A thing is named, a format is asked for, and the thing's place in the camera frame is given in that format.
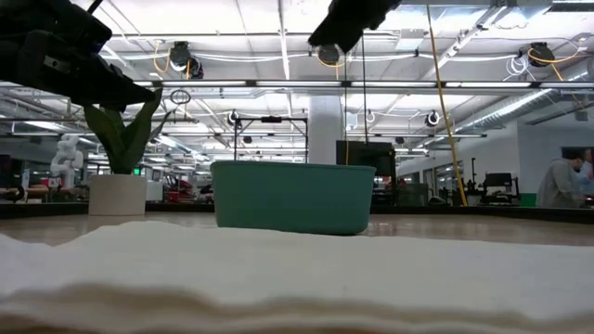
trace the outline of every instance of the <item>ceiling light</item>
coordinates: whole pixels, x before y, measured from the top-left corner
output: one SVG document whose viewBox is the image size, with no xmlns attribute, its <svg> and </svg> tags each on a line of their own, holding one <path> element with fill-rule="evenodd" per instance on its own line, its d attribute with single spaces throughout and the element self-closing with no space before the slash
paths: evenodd
<svg viewBox="0 0 594 334">
<path fill-rule="evenodd" d="M 134 82 L 135 85 L 139 85 L 141 87 L 151 87 L 152 86 L 152 82 L 149 81 L 137 81 Z"/>
<path fill-rule="evenodd" d="M 293 152 L 293 151 L 305 151 L 305 148 L 237 148 L 238 152 L 247 152 L 247 151 L 263 151 L 263 152 L 277 152 L 277 151 L 288 151 L 288 152 Z"/>
<path fill-rule="evenodd" d="M 167 159 L 165 159 L 165 158 L 153 158 L 153 157 L 150 157 L 148 159 L 150 161 L 155 161 L 155 162 L 167 162 Z"/>
<path fill-rule="evenodd" d="M 86 138 L 78 138 L 79 141 L 86 143 L 86 144 L 90 144 L 90 145 L 96 145 L 97 143 L 91 140 L 88 140 Z"/>
<path fill-rule="evenodd" d="M 427 149 L 425 149 L 425 148 L 395 148 L 394 152 L 423 152 L 423 153 L 426 153 Z"/>
<path fill-rule="evenodd" d="M 167 135 L 159 135 L 157 138 L 155 138 L 158 142 L 167 145 L 170 148 L 176 148 L 177 147 L 177 143 L 170 138 Z"/>
<path fill-rule="evenodd" d="M 397 158 L 426 158 L 426 154 L 396 154 Z"/>
<path fill-rule="evenodd" d="M 438 140 L 442 140 L 443 138 L 447 138 L 448 135 L 435 135 Z M 453 138 L 486 138 L 486 134 L 481 135 L 452 135 Z"/>
<path fill-rule="evenodd" d="M 541 83 L 541 88 L 594 88 L 594 83 Z"/>
<path fill-rule="evenodd" d="M 244 81 L 164 81 L 164 87 L 226 87 L 226 86 L 245 86 Z"/>
<path fill-rule="evenodd" d="M 532 83 L 445 83 L 446 88 L 526 88 Z"/>
<path fill-rule="evenodd" d="M 435 82 L 365 82 L 366 87 L 428 87 L 434 88 Z M 363 82 L 353 82 L 352 87 L 363 87 Z"/>
<path fill-rule="evenodd" d="M 259 81 L 260 87 L 340 87 L 338 81 Z"/>
<path fill-rule="evenodd" d="M 63 127 L 53 123 L 53 122 L 40 122 L 40 121 L 31 121 L 31 122 L 25 122 L 26 124 L 32 125 L 32 126 L 37 126 L 40 128 L 44 128 L 47 130 L 53 130 L 53 131 L 62 131 L 64 130 Z"/>
<path fill-rule="evenodd" d="M 159 80 L 163 80 L 163 77 L 161 77 L 161 76 L 159 75 L 159 73 L 157 73 L 157 72 L 151 72 L 151 73 L 149 73 L 148 75 L 150 75 L 150 76 L 156 76 L 157 78 L 159 78 Z"/>
<path fill-rule="evenodd" d="M 16 136 L 57 136 L 56 133 L 11 133 L 10 135 Z"/>
</svg>

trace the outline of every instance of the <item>light fixture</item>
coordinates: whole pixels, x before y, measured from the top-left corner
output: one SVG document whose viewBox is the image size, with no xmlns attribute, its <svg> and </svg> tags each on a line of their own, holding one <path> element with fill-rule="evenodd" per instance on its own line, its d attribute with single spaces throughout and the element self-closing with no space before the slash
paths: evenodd
<svg viewBox="0 0 594 334">
<path fill-rule="evenodd" d="M 384 81 L 365 81 L 365 87 L 386 87 L 386 88 L 407 88 L 407 87 L 427 87 L 427 88 L 434 88 L 437 85 L 436 82 L 384 82 Z M 352 87 L 363 87 L 363 82 L 352 82 Z"/>
<path fill-rule="evenodd" d="M 425 148 L 395 148 L 394 152 L 422 152 L 427 153 Z"/>
<path fill-rule="evenodd" d="M 440 117 L 435 110 L 425 117 L 425 125 L 435 127 L 439 123 Z"/>
<path fill-rule="evenodd" d="M 397 158 L 427 158 L 426 154 L 396 154 Z"/>
<path fill-rule="evenodd" d="M 58 136 L 56 133 L 11 133 L 14 136 Z"/>
<path fill-rule="evenodd" d="M 159 158 L 159 157 L 148 157 L 147 159 L 149 159 L 150 161 L 155 161 L 155 162 L 167 162 L 167 159 Z"/>
<path fill-rule="evenodd" d="M 29 124 L 32 126 L 40 127 L 40 128 L 47 129 L 47 130 L 53 130 L 53 131 L 64 130 L 64 128 L 62 126 L 59 126 L 52 122 L 30 121 L 30 122 L 25 122 L 25 124 Z"/>
<path fill-rule="evenodd" d="M 157 73 L 157 72 L 151 72 L 151 73 L 149 73 L 148 75 L 150 75 L 150 76 L 155 76 L 155 77 L 159 78 L 159 80 L 163 80 L 163 77 L 161 77 L 161 76 L 159 75 L 159 73 Z"/>
<path fill-rule="evenodd" d="M 229 86 L 245 86 L 244 81 L 164 81 L 161 83 L 163 87 L 229 87 Z"/>
<path fill-rule="evenodd" d="M 189 165 L 175 165 L 174 167 L 177 168 L 177 169 L 180 169 L 180 170 L 185 170 L 185 171 L 192 171 L 192 170 L 195 170 L 196 169 L 196 166 L 195 165 L 192 165 L 192 166 L 189 166 Z"/>
<path fill-rule="evenodd" d="M 237 148 L 238 152 L 262 151 L 262 152 L 299 152 L 306 151 L 305 148 Z"/>
<path fill-rule="evenodd" d="M 177 142 L 167 135 L 159 135 L 157 138 L 155 138 L 155 140 L 170 148 L 177 148 Z"/>
<path fill-rule="evenodd" d="M 466 83 L 445 83 L 445 88 L 527 88 L 530 87 L 532 83 L 500 83 L 500 82 L 492 82 L 492 83 L 484 83 L 484 82 L 466 82 Z"/>
<path fill-rule="evenodd" d="M 79 140 L 80 142 L 83 142 L 83 143 L 86 143 L 86 144 L 89 144 L 89 145 L 97 145 L 97 143 L 96 143 L 96 142 L 94 142 L 94 141 L 92 141 L 92 140 L 88 140 L 88 139 L 86 139 L 86 138 L 80 138 L 80 137 L 79 137 L 79 138 L 78 138 L 78 140 Z"/>
<path fill-rule="evenodd" d="M 340 87 L 338 81 L 258 81 L 259 87 Z"/>
<path fill-rule="evenodd" d="M 152 86 L 152 82 L 150 81 L 137 81 L 134 82 L 135 85 L 139 85 L 141 87 L 151 87 Z"/>
<path fill-rule="evenodd" d="M 594 88 L 594 83 L 567 83 L 567 82 L 563 82 L 563 83 L 541 83 L 540 84 L 541 88 L 557 88 L 557 89 L 563 89 L 563 88 L 585 88 L 585 89 L 589 89 L 589 88 Z"/>
</svg>

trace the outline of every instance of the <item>black cable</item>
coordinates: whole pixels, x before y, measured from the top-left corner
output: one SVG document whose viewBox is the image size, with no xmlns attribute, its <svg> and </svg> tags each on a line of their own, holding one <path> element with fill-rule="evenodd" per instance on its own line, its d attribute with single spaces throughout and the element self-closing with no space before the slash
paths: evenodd
<svg viewBox="0 0 594 334">
<path fill-rule="evenodd" d="M 97 8 L 99 8 L 99 5 L 101 5 L 102 2 L 103 2 L 103 0 L 95 0 L 86 12 L 89 14 L 93 14 L 95 12 L 95 10 L 97 10 Z"/>
<path fill-rule="evenodd" d="M 348 80 L 347 79 L 348 71 L 346 69 L 346 62 L 344 63 L 344 66 L 343 67 L 344 67 L 344 82 L 346 83 L 346 81 Z M 344 140 L 346 140 L 346 141 L 348 141 L 348 137 L 347 137 L 348 134 L 346 133 L 346 118 L 347 118 L 346 117 L 347 116 L 347 111 L 346 111 L 346 94 L 347 94 L 347 90 L 348 90 L 348 87 L 345 84 L 344 85 Z"/>
<path fill-rule="evenodd" d="M 361 51 L 363 52 L 363 119 L 365 120 L 365 144 L 368 144 L 368 86 L 367 75 L 365 74 L 365 34 L 361 36 Z"/>
</svg>

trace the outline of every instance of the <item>metal frame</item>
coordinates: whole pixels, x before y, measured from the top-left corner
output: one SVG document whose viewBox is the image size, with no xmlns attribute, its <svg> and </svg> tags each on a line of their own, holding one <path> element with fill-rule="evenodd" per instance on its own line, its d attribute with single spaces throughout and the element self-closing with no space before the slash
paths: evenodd
<svg viewBox="0 0 594 334">
<path fill-rule="evenodd" d="M 262 122 L 262 123 L 273 123 L 271 120 L 275 120 L 274 122 L 289 122 L 297 131 L 305 137 L 305 163 L 308 162 L 309 156 L 309 124 L 308 119 L 305 117 L 237 117 L 235 122 L 233 123 L 233 160 L 236 161 L 238 159 L 238 137 L 246 131 L 250 125 L 254 122 Z M 243 128 L 239 130 L 238 123 L 241 121 L 248 122 Z M 305 132 L 295 124 L 295 122 L 304 122 L 305 123 Z"/>
</svg>

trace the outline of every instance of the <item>teal plastic bin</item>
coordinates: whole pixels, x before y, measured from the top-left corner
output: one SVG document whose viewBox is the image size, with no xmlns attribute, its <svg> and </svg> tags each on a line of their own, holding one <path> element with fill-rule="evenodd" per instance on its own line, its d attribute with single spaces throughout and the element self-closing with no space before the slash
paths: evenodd
<svg viewBox="0 0 594 334">
<path fill-rule="evenodd" d="M 368 226 L 375 168 L 218 161 L 211 171 L 220 227 L 345 236 Z"/>
</svg>

